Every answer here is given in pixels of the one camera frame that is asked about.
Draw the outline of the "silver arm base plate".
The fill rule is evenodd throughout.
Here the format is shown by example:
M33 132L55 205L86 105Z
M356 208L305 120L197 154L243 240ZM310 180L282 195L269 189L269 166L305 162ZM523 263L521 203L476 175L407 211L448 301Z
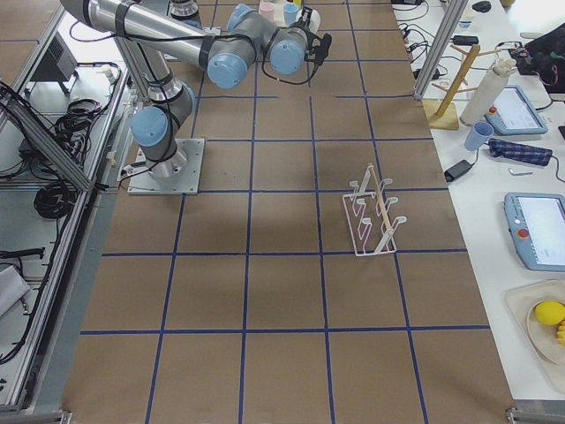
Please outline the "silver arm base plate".
M143 164L134 170L127 188L131 195L197 194L205 149L204 139L176 139L177 152L166 162Z

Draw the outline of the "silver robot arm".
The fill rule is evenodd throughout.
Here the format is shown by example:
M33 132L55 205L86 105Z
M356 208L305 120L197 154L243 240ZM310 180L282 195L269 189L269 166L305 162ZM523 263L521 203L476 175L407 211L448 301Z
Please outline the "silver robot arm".
M246 4L238 5L225 34L207 34L138 1L64 1L78 22L122 43L126 63L138 69L149 101L131 121L147 171L158 179L181 172L189 159L175 137L195 107L193 91L170 69L173 56L204 71L221 89L237 87L259 57L281 75L295 73L312 52L310 14L280 28Z

